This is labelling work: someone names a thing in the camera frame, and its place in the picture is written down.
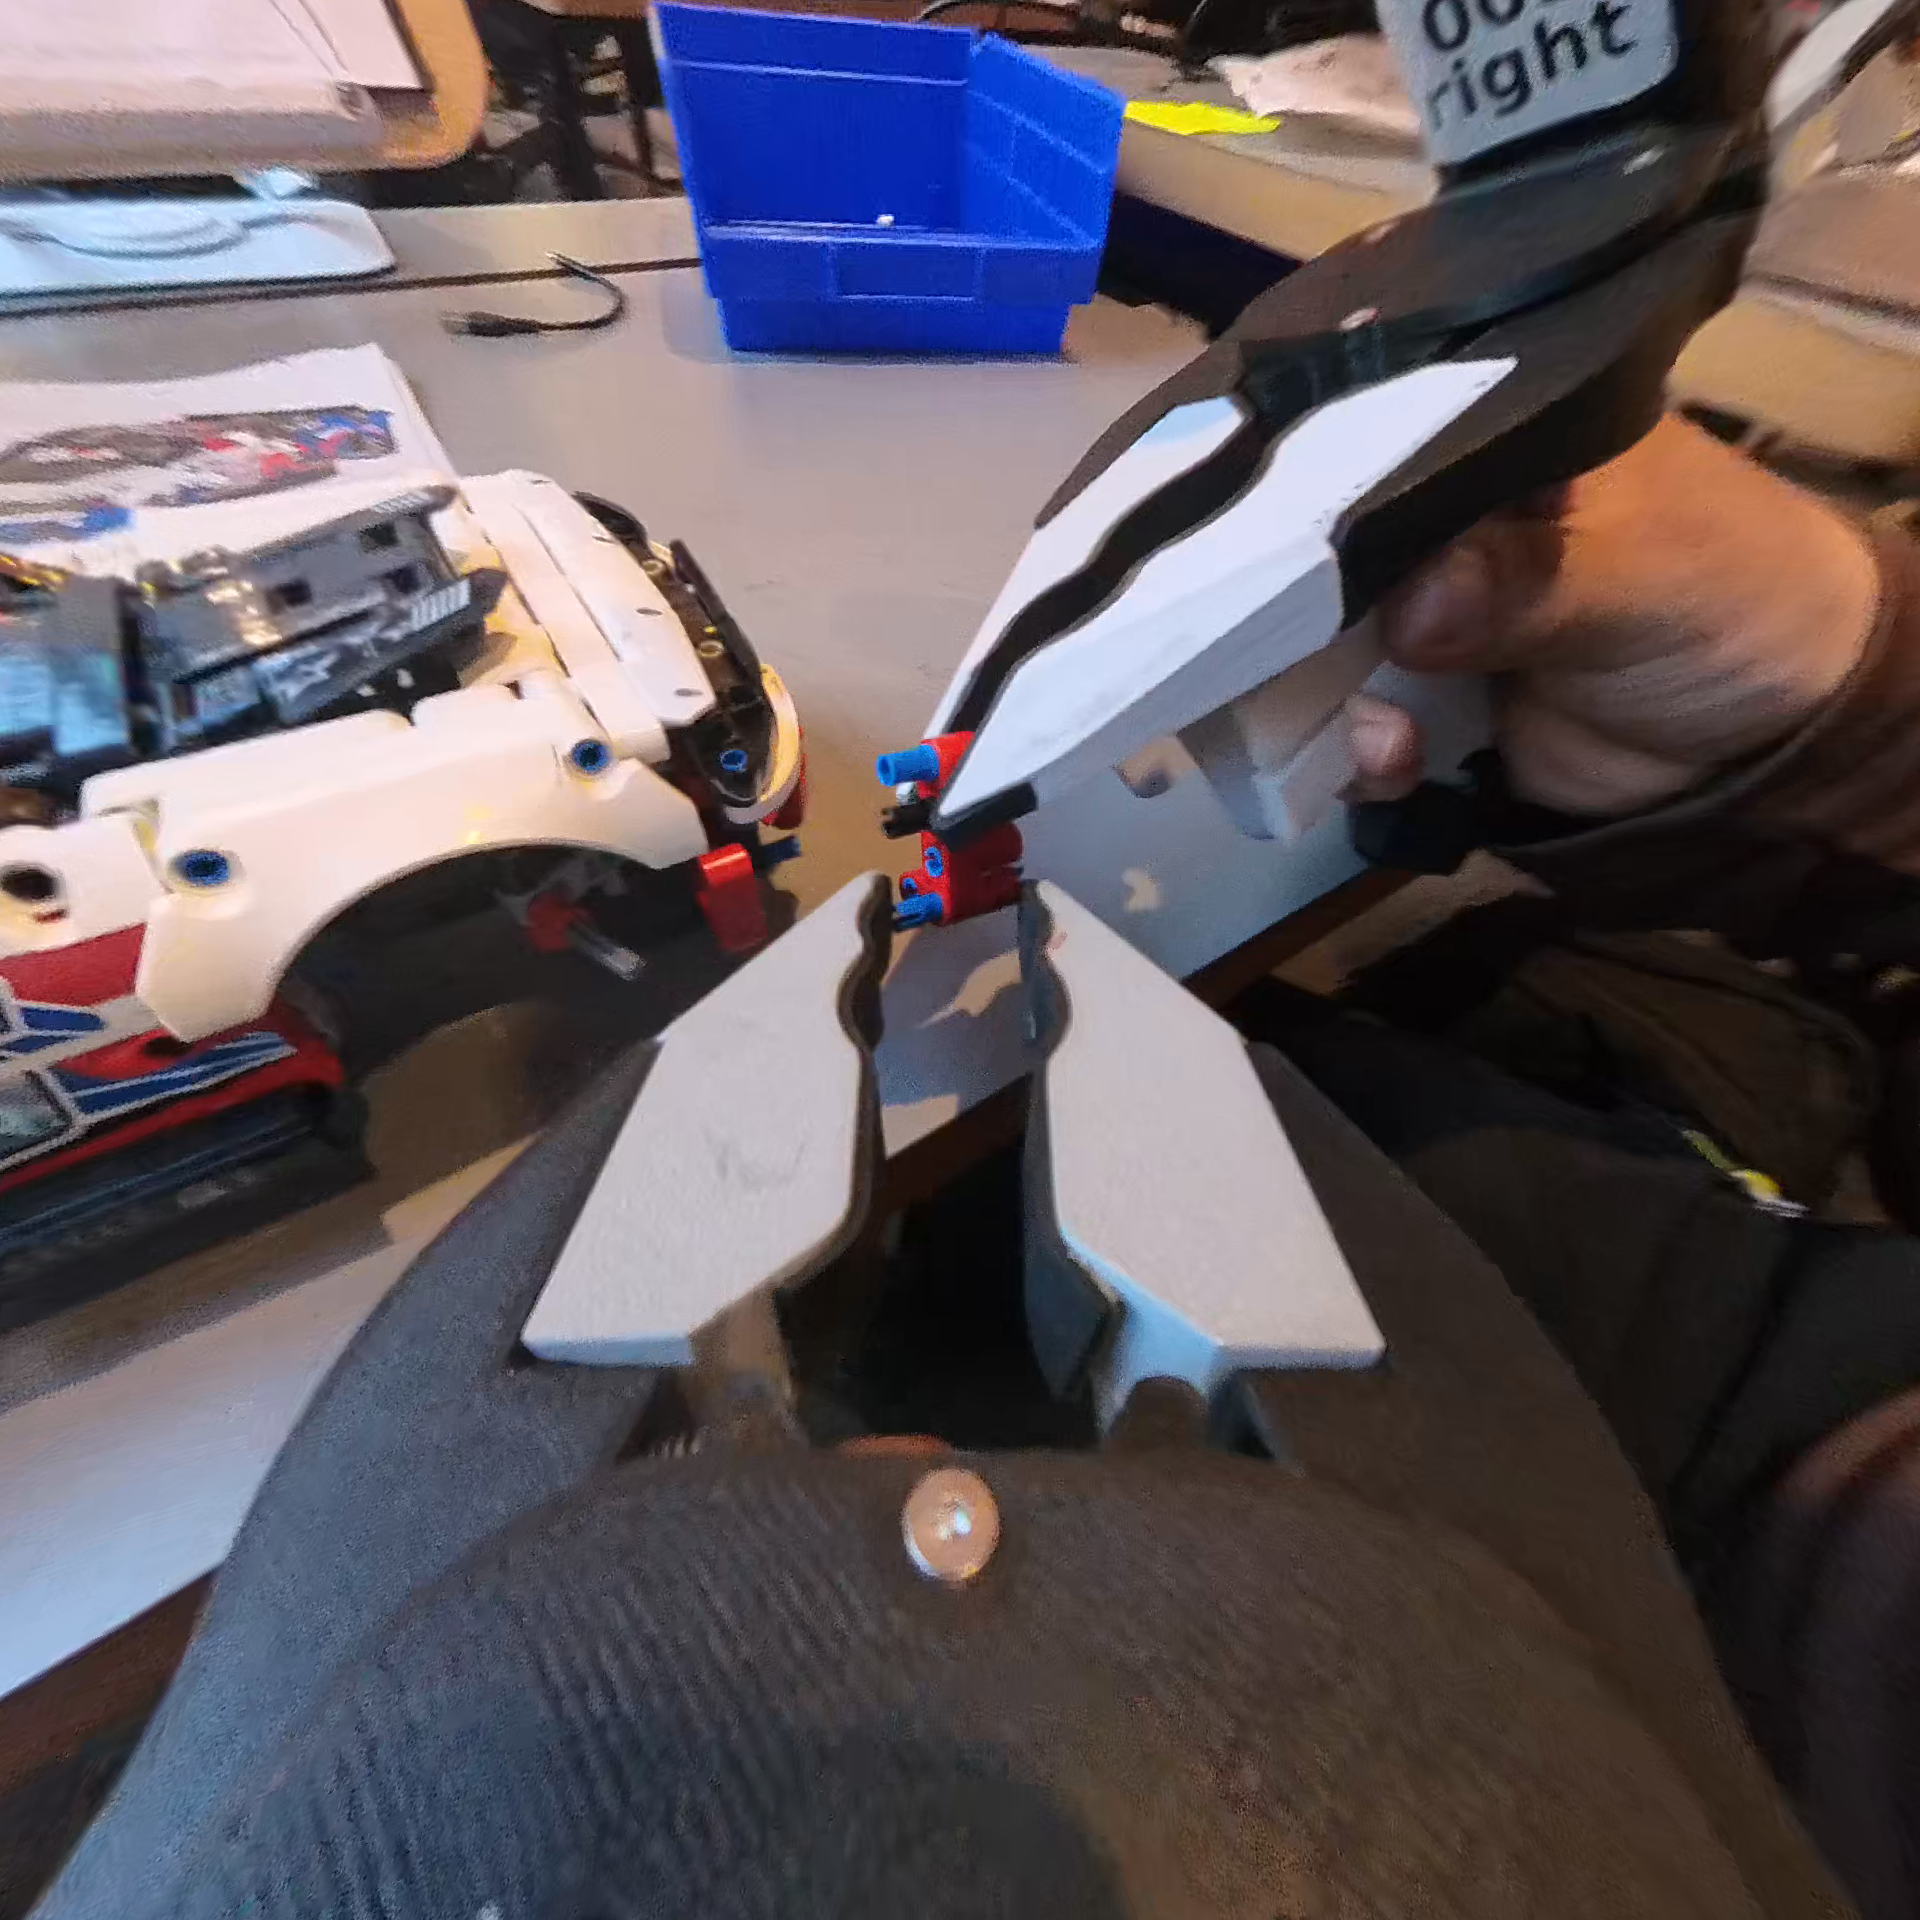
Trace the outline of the blue container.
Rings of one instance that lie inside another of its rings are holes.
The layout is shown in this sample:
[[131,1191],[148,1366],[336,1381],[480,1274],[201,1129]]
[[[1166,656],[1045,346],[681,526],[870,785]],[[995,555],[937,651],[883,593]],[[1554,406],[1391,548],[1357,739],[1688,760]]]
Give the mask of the blue container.
[[1117,93],[929,22],[656,4],[653,30],[732,352],[1059,352],[1105,253]]

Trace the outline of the open instruction booklet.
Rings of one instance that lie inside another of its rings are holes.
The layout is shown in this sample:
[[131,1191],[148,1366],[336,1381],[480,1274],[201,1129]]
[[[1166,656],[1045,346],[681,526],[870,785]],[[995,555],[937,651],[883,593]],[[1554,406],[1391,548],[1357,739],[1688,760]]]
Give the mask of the open instruction booklet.
[[2,387],[2,548],[68,570],[255,545],[455,474],[370,344],[220,373]]

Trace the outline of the dark backpack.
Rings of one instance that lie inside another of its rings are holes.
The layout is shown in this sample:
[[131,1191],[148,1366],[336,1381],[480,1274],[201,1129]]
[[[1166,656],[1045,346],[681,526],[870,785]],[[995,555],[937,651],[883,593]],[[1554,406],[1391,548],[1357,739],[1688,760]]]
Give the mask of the dark backpack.
[[1788,1211],[1863,1195],[1916,1223],[1916,1018],[1853,1010],[1703,933],[1577,927],[1475,905],[1315,993],[1227,1005],[1396,1157],[1444,1140],[1571,1140],[1695,1161]]

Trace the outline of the person's right hand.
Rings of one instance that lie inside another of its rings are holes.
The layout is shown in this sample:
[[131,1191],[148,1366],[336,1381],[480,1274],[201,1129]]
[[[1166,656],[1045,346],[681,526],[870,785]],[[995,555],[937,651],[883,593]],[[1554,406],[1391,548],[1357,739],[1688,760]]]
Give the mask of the person's right hand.
[[1479,675],[1505,790],[1619,818],[1785,741],[1863,661],[1858,520],[1678,414],[1479,520],[1374,609],[1382,656]]

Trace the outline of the toy race car model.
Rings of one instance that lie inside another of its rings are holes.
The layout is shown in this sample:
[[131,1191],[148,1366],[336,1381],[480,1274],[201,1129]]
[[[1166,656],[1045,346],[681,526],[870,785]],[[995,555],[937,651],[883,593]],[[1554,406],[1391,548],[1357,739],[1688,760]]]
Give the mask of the toy race car model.
[[529,471],[5,553],[2,757],[5,1333],[372,1179],[424,1035],[754,951],[804,805],[691,551]]

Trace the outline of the person's right forearm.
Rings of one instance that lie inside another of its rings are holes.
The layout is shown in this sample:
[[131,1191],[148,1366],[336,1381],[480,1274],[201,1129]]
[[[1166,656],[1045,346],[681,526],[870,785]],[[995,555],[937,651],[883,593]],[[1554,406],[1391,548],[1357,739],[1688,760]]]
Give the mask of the person's right forearm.
[[1500,798],[1491,852],[1594,926],[1713,931],[1826,968],[1918,960],[1916,500],[1875,517],[1878,620],[1825,704],[1761,756],[1622,818]]

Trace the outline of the neighbouring grey desk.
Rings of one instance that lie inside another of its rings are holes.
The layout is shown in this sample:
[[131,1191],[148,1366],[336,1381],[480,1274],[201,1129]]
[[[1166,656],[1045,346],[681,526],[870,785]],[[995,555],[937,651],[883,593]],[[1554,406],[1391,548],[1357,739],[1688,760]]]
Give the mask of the neighbouring grey desk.
[[1271,253],[1313,257],[1430,199],[1432,180],[1379,37],[1226,56],[1197,73],[1132,50],[1092,50],[1084,70],[1125,100],[1177,100],[1282,116],[1255,138],[1183,138],[1123,127],[1117,194]]

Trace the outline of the red beam assembly blue pins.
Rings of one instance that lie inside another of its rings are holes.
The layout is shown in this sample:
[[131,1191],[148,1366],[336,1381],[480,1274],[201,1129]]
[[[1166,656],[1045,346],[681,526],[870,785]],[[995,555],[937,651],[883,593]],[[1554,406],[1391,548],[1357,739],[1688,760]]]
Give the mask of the red beam assembly blue pins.
[[937,733],[875,757],[875,777],[894,792],[894,803],[881,810],[881,830],[919,849],[916,864],[895,878],[894,931],[956,926],[1019,901],[1023,842],[1014,824],[960,843],[932,828],[934,803],[972,739],[972,733]]

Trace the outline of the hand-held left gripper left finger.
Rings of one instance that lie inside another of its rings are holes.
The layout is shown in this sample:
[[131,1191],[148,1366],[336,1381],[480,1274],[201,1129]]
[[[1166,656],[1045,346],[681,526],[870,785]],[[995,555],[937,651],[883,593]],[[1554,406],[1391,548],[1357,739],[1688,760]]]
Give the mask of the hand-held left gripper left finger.
[[862,873],[662,1031],[521,1327],[535,1358],[696,1365],[739,1307],[851,1244],[891,942],[891,888]]

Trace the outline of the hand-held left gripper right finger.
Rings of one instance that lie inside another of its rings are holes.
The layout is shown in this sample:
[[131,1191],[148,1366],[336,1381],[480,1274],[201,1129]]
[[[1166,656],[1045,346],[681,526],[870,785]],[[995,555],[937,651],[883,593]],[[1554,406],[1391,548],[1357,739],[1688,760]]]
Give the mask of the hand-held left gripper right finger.
[[1023,888],[1025,1327],[1115,1428],[1144,1384],[1367,1371],[1379,1322],[1249,1045],[1048,881]]

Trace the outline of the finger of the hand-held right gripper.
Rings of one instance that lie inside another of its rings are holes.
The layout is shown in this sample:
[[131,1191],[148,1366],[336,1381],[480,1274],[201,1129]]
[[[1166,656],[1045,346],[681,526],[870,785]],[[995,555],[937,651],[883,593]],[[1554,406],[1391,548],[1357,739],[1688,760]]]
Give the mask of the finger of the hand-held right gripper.
[[1287,425],[1174,402],[1037,520],[934,708],[966,744],[932,818],[1019,818],[1325,646],[1341,515],[1514,363],[1442,359]]
[[1254,690],[1254,414],[1164,414],[1037,526],[921,739],[1139,751]]

